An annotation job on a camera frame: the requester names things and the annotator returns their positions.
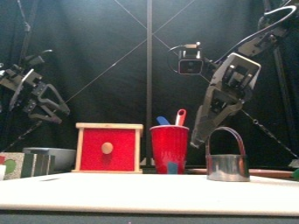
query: metal rod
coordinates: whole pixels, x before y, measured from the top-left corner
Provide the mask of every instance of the metal rod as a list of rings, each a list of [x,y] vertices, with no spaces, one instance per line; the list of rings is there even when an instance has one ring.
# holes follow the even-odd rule
[[[151,132],[152,127],[152,0],[147,0],[147,99],[146,99],[146,165],[151,165],[152,161],[152,144]]]

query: wooden box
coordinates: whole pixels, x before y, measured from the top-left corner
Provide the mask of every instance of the wooden box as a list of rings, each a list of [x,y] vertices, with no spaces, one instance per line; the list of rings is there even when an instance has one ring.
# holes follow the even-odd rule
[[[74,172],[140,172],[142,124],[78,123]]]

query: table surface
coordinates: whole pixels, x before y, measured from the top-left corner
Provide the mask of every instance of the table surface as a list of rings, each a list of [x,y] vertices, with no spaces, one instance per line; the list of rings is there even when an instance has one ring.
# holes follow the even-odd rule
[[[299,182],[251,176],[63,173],[0,181],[0,210],[299,216]]]

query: red cup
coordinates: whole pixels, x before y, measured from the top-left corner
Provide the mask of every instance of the red cup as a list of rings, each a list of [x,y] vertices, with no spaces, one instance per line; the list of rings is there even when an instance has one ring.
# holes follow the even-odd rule
[[[187,155],[189,131],[179,125],[154,126],[154,164],[159,174],[183,174]]]

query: metal pitcher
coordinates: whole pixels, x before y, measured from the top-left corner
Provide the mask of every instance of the metal pitcher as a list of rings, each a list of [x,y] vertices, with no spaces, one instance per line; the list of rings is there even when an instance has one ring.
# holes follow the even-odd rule
[[[238,140],[241,155],[211,155],[211,134],[217,130],[226,130],[234,135]],[[218,181],[250,181],[249,161],[239,133],[229,127],[219,127],[213,133],[206,142],[207,178]]]

